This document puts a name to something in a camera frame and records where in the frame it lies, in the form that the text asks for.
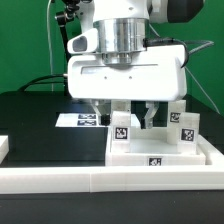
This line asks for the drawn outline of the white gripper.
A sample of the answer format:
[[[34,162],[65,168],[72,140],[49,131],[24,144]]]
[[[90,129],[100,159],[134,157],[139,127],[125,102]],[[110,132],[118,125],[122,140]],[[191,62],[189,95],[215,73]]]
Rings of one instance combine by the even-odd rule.
[[[92,99],[91,106],[102,126],[111,122],[108,100],[147,101],[141,128],[151,129],[159,103],[175,101],[187,92],[185,48],[182,45],[148,47],[132,54],[129,64],[103,62],[97,49],[97,30],[92,28],[67,43],[68,90],[75,99]]]

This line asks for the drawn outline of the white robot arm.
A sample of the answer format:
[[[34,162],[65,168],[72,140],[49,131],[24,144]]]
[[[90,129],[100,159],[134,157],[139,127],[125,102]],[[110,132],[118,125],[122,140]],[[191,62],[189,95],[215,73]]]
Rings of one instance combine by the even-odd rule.
[[[186,95],[183,41],[152,37],[153,23],[186,23],[205,0],[62,0],[63,21],[78,18],[81,34],[65,43],[70,95],[92,104],[103,124],[113,121],[107,105],[132,103],[143,129],[152,126],[160,102]]]

